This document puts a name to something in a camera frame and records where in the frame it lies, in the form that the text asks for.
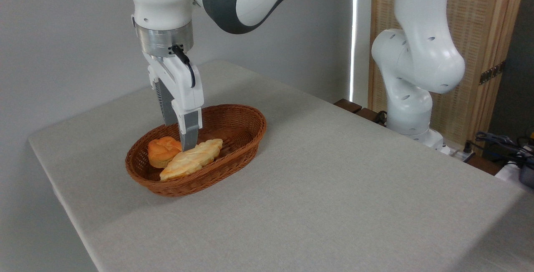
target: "cable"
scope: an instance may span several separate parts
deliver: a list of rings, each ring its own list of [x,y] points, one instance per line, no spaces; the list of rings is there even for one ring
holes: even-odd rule
[[[466,141],[465,145],[463,146],[463,152],[466,154],[473,152],[473,148],[471,148],[471,143],[469,141]]]
[[[475,141],[487,141],[489,143],[499,145],[510,151],[523,154],[525,156],[527,154],[534,156],[532,151],[527,150],[519,145],[516,145],[509,137],[504,135],[495,135],[492,133],[485,133],[484,131],[479,131],[476,133]]]
[[[189,68],[189,72],[191,73],[191,88],[194,88],[196,86],[196,79],[195,79],[195,73],[193,72],[193,68],[191,67],[191,63],[189,61],[189,57],[187,57],[187,55],[185,55],[184,53],[184,50],[182,50],[177,45],[172,46],[171,50],[181,60],[181,62],[187,65],[187,67]]]
[[[527,166],[531,169],[534,169],[534,161],[529,159],[529,158],[525,158],[524,156],[516,156],[516,157],[511,157],[511,156],[506,156],[506,155],[502,155],[502,154],[496,154],[495,152],[492,152],[490,150],[488,150],[487,148],[484,148],[482,146],[479,146],[477,144],[475,144],[473,141],[467,141],[469,144],[471,144],[472,146],[474,147],[477,147],[478,149],[484,151],[484,152],[487,152],[493,156],[497,156],[497,157],[500,157],[500,158],[504,158],[504,159],[507,159],[508,161],[512,161],[512,162],[515,162],[516,164],[518,164],[517,166],[519,167],[519,164],[521,165],[521,167],[523,166]]]
[[[517,154],[506,154],[506,156],[510,156],[510,157],[514,157],[514,158],[519,158],[521,159],[522,157],[521,156],[517,156]],[[506,158],[497,158],[497,159],[492,159],[491,161],[492,162],[500,162],[500,161],[505,161],[507,160]]]
[[[374,118],[373,122],[385,124],[387,120],[387,114],[387,111],[379,111],[378,114],[376,114],[376,117]]]

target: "wooden cabinet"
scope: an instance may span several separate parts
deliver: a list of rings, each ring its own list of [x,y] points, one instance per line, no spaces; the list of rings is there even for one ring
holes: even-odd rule
[[[448,25],[466,72],[456,89],[433,94],[431,127],[446,139],[463,144],[477,131],[487,131],[509,48],[520,0],[448,0]],[[393,0],[373,0],[371,39],[383,30],[400,28]],[[369,104],[387,110],[380,71],[370,59]]]

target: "bread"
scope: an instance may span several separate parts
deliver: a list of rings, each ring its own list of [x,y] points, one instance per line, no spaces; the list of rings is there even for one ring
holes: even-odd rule
[[[154,168],[164,168],[181,152],[181,143],[166,136],[149,142],[149,162]]]
[[[223,147],[222,139],[210,139],[195,148],[177,154],[160,173],[162,181],[184,177],[213,162]]]

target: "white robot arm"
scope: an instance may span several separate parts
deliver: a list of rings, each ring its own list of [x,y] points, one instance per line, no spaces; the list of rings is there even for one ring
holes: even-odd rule
[[[465,71],[448,29],[446,5],[447,0],[395,0],[403,30],[383,31],[372,47],[387,92],[387,127],[444,153],[443,137],[429,128],[429,91],[451,91]]]
[[[195,146],[202,128],[204,93],[196,66],[186,55],[193,46],[193,4],[203,6],[221,27],[244,34],[259,27],[283,0],[133,0],[132,21],[149,62],[165,124],[178,122],[183,150]]]

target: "wicker basket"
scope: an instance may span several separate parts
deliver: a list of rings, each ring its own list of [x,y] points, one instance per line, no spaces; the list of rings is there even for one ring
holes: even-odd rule
[[[164,136],[180,140],[177,124],[161,125],[139,139],[126,155],[126,170],[139,184],[162,196],[185,196],[225,179],[239,171],[256,156],[259,141],[267,129],[265,117],[259,110],[246,105],[225,104],[202,109],[203,128],[199,142],[222,139],[223,148],[217,159],[200,171],[179,179],[160,181],[163,169],[149,164],[149,141]]]

